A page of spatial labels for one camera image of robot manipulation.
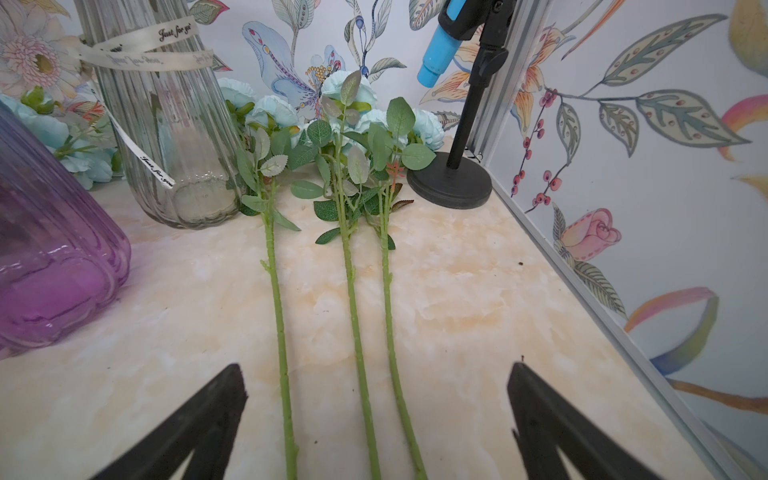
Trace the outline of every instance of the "floral wallpaper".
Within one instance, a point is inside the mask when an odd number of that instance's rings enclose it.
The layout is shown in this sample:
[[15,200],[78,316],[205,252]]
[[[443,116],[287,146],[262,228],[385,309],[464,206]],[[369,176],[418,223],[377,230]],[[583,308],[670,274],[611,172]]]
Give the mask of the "floral wallpaper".
[[742,470],[768,478],[768,2],[548,8],[488,168]]
[[[457,52],[434,89],[416,81],[443,0],[181,1],[200,25],[206,48],[215,52],[219,78],[246,82],[257,96],[279,95],[305,121],[318,115],[329,75],[359,68],[376,82],[381,104],[403,96],[434,111],[446,130],[458,123],[479,34]],[[0,0],[2,100],[26,113],[28,127],[30,119],[45,116],[59,133],[45,144],[60,160],[69,157],[65,166],[90,188],[119,177],[121,159],[109,123],[99,122],[103,107],[86,93],[87,75],[66,53],[81,33],[73,0]],[[44,96],[33,108],[25,95],[35,87]]]

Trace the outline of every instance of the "beige marble surface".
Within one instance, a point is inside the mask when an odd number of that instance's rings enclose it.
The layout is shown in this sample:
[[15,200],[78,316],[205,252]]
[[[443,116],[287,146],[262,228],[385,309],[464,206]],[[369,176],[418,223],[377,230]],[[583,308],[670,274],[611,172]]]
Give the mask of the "beige marble surface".
[[[261,220],[201,231],[146,217],[125,182],[94,195],[133,244],[131,276],[100,318],[57,345],[0,362],[0,478],[80,479],[117,458],[230,362],[249,399],[227,478],[284,478],[275,323]],[[525,362],[666,478],[711,478],[502,202],[446,210],[419,199],[392,218],[403,388],[433,480],[525,478],[505,384]],[[299,474],[368,478],[341,243],[285,189],[303,232],[277,232]],[[353,239],[383,476],[412,478],[395,408],[380,250]]]

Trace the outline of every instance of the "flower stem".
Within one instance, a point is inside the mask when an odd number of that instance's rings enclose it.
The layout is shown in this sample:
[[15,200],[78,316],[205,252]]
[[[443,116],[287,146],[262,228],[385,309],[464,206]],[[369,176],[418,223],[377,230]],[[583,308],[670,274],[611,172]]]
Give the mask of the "flower stem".
[[402,385],[400,384],[400,373],[397,369],[397,357],[395,354],[395,334],[392,328],[392,296],[390,287],[392,285],[392,274],[389,272],[389,213],[392,209],[392,195],[394,189],[389,188],[382,195],[379,192],[379,230],[382,242],[382,272],[384,276],[384,315],[386,323],[386,346],[389,352],[389,374],[392,377],[392,389],[395,391],[395,402],[397,411],[400,414],[402,429],[406,433],[408,445],[411,450],[411,460],[416,470],[417,480],[427,480],[427,472],[422,460],[422,454],[419,451],[419,444],[416,441],[416,434],[413,432],[411,417],[408,414],[406,399],[402,394]]
[[269,268],[272,280],[272,297],[275,303],[275,321],[277,323],[277,355],[280,359],[280,397],[283,400],[283,437],[285,440],[286,478],[296,480],[296,457],[299,456],[299,446],[293,437],[293,416],[290,408],[290,387],[288,383],[288,356],[286,353],[285,324],[283,323],[283,302],[280,299],[280,284],[277,281],[277,265],[275,261],[275,223],[274,223],[274,194],[269,199],[269,207],[261,214],[266,234],[266,254],[269,257]]
[[368,393],[368,379],[366,378],[366,363],[362,357],[362,340],[360,338],[360,323],[357,317],[357,299],[355,295],[355,267],[352,263],[352,251],[349,248],[349,225],[346,222],[346,195],[344,194],[344,176],[339,161],[341,155],[342,133],[346,119],[342,116],[341,129],[336,142],[336,156],[333,159],[334,177],[336,178],[336,210],[339,212],[339,228],[341,230],[341,242],[344,249],[344,267],[346,268],[346,292],[349,297],[349,317],[352,320],[352,335],[355,341],[355,361],[357,364],[357,381],[360,390],[360,402],[362,403],[362,417],[366,424],[366,440],[368,442],[368,458],[371,467],[372,480],[381,480],[382,473],[379,466],[379,450],[376,448],[376,433],[373,429],[373,412]]

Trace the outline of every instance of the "blue artificial rose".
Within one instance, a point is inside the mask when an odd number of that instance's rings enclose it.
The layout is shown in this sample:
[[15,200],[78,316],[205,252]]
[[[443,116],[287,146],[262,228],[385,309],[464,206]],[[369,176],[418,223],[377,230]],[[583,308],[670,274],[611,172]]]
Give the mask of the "blue artificial rose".
[[296,109],[276,95],[269,95],[257,101],[253,110],[246,115],[245,123],[256,122],[266,127],[270,124],[269,117],[266,114],[271,115],[280,128],[300,125]]
[[256,103],[258,95],[247,83],[232,78],[219,78],[219,89],[224,100],[229,100],[235,108],[241,108],[249,102]]
[[413,114],[416,116],[416,124],[413,126],[416,137],[420,137],[430,150],[436,151],[442,147],[445,131],[437,115],[418,108],[413,109]]
[[[335,71],[323,82],[323,95],[330,97],[334,100],[339,100],[341,95],[341,85],[344,83],[347,77],[352,74],[351,71]],[[355,101],[361,101],[367,103],[371,108],[376,108],[376,93],[371,88],[371,82],[368,78],[362,77],[360,79],[360,89],[357,91]]]

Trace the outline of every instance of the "black stand pole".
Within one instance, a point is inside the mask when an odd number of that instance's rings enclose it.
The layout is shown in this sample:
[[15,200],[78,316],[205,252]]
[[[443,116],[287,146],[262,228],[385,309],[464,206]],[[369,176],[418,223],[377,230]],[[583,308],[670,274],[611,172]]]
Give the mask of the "black stand pole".
[[[480,36],[478,56],[469,75],[469,92],[462,117],[458,121],[451,153],[438,152],[437,158],[427,168],[408,171],[408,183],[413,190],[434,204],[468,210],[480,207],[491,196],[491,177],[488,172],[462,155],[475,123],[483,92],[507,59],[508,52],[504,43],[516,3],[517,0],[469,1],[459,14],[460,18],[479,18],[482,22],[484,15],[472,15],[466,11],[467,8],[488,11]],[[480,23],[457,25],[460,18],[454,22],[448,17],[448,4],[449,2],[446,2],[443,5],[440,13],[440,26],[454,38],[466,38],[467,32],[474,32]]]

